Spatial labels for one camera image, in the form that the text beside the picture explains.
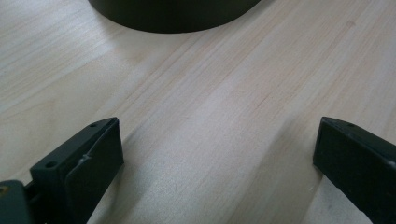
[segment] black plastic part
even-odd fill
[[[0,223],[86,223],[122,165],[119,120],[97,121],[33,166],[26,187],[0,182]]]
[[[373,223],[396,223],[396,146],[354,124],[323,118],[314,164]]]
[[[86,223],[123,164],[119,121],[86,127],[31,168],[49,223]]]
[[[232,21],[260,0],[89,0],[126,27],[153,33],[201,31]]]
[[[34,224],[22,182],[0,182],[0,223]]]

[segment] wood grain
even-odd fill
[[[120,119],[125,166],[91,223],[370,223],[312,154],[323,116],[396,144],[393,0],[262,0],[180,35],[1,0],[0,52],[1,180]]]

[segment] black plastic object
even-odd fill
[[[89,0],[121,25],[153,33],[201,31],[232,21],[260,0]]]
[[[373,223],[396,223],[396,146],[354,124],[323,118],[314,164]]]
[[[122,165],[119,120],[97,121],[34,165],[26,187],[0,182],[0,223],[86,223]]]

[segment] black plastic clip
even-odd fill
[[[34,165],[26,187],[0,182],[0,223],[86,223],[122,165],[119,120],[97,121]]]
[[[396,146],[354,124],[322,118],[314,164],[373,223],[396,223]]]

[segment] black round object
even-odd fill
[[[260,0],[89,0],[107,18],[153,33],[187,33],[232,21]]]

